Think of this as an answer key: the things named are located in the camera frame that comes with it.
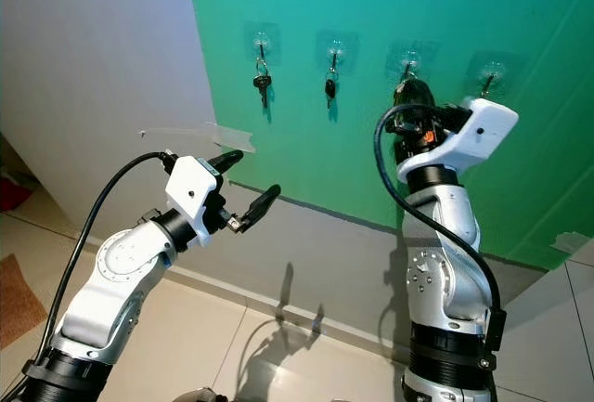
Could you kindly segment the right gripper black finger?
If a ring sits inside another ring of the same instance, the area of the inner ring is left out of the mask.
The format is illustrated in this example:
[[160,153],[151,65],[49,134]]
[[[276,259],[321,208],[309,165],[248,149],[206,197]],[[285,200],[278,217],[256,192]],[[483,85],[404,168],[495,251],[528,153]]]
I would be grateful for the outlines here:
[[419,78],[406,78],[395,89],[395,107],[400,109],[433,108],[432,89]]

